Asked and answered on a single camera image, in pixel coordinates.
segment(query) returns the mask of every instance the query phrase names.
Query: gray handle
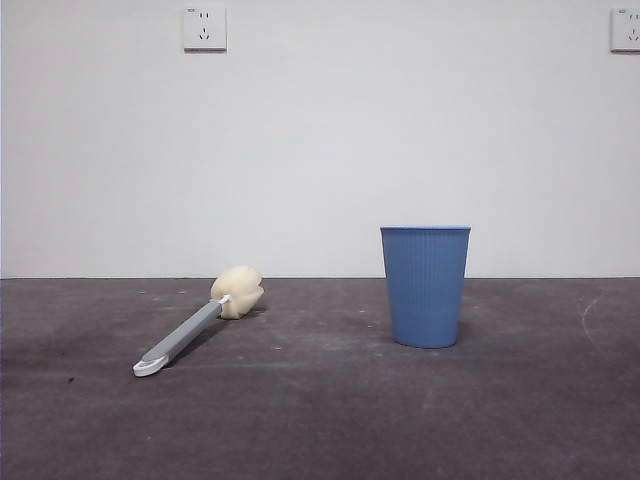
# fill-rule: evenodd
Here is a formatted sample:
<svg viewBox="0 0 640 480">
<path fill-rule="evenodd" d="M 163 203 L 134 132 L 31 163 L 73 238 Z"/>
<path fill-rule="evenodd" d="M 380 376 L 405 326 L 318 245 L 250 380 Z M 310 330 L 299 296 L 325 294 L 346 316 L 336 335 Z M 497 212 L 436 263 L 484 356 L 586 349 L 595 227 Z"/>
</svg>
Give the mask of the gray handle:
<svg viewBox="0 0 640 480">
<path fill-rule="evenodd" d="M 151 362 L 167 356 L 167 361 L 174 358 L 184 347 L 191 343 L 209 323 L 222 313 L 222 304 L 216 301 L 207 303 L 185 320 L 182 325 L 167 335 L 160 343 L 142 357 L 143 362 Z"/>
</svg>

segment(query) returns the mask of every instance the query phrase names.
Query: electrical outlet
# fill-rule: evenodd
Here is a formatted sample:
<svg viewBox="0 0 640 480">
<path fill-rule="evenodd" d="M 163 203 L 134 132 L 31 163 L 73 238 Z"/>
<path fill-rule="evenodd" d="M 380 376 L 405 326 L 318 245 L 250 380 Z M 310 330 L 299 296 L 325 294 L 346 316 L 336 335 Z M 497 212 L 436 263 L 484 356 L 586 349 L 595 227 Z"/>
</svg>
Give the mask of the electrical outlet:
<svg viewBox="0 0 640 480">
<path fill-rule="evenodd" d="M 640 53 L 640 8 L 611 10 L 611 51 Z"/>
<path fill-rule="evenodd" d="M 220 51 L 227 49 L 227 19 L 224 5 L 187 7 L 182 31 L 184 50 Z"/>
</svg>

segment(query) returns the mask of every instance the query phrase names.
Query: floor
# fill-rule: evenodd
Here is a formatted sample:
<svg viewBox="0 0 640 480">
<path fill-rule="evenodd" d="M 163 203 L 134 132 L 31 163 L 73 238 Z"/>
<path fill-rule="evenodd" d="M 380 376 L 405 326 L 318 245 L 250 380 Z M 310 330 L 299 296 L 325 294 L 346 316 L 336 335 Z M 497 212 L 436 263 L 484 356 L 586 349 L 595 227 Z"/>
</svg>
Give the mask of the floor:
<svg viewBox="0 0 640 480">
<path fill-rule="evenodd" d="M 441 350 L 383 280 L 271 279 L 135 378 L 209 286 L 4 281 L 2 478 L 640 478 L 640 279 L 468 280 Z"/>
</svg>

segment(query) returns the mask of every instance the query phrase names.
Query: blue plastic cup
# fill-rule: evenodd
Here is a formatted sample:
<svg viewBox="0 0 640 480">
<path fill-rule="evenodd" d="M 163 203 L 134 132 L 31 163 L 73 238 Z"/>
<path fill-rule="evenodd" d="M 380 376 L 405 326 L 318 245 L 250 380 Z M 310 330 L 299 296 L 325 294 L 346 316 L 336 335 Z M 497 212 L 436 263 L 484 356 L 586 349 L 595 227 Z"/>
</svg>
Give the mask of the blue plastic cup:
<svg viewBox="0 0 640 480">
<path fill-rule="evenodd" d="M 456 343 L 470 227 L 382 227 L 393 336 L 422 348 Z"/>
</svg>

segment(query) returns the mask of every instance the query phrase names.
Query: brush handle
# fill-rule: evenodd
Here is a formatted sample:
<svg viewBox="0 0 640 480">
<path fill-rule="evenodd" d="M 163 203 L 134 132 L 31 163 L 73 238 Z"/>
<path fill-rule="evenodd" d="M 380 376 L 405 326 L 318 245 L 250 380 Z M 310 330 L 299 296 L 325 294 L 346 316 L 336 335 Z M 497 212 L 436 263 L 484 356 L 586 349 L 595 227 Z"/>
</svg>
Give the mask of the brush handle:
<svg viewBox="0 0 640 480">
<path fill-rule="evenodd" d="M 210 301 L 145 353 L 142 361 L 153 362 L 166 356 L 166 361 L 169 362 L 207 327 L 210 320 L 217 318 L 221 313 L 222 304 L 215 300 Z"/>
</svg>

